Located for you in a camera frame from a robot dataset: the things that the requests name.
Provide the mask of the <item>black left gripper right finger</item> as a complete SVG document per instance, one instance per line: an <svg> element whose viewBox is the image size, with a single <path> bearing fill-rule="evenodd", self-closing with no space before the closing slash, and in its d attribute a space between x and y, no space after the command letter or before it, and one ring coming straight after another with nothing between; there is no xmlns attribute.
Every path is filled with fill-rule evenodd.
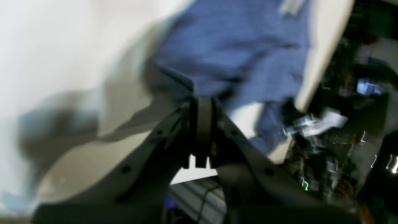
<svg viewBox="0 0 398 224"><path fill-rule="evenodd" d="M195 98L195 167L216 169L230 224L360 224L322 202L255 148L216 99Z"/></svg>

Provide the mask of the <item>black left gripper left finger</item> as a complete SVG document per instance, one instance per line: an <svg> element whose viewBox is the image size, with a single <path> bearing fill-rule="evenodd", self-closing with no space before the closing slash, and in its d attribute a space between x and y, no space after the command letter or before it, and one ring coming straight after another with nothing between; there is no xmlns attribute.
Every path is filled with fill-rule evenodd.
<svg viewBox="0 0 398 224"><path fill-rule="evenodd" d="M169 185L195 149L197 100L163 119L104 178L60 203L42 204L33 224L159 224Z"/></svg>

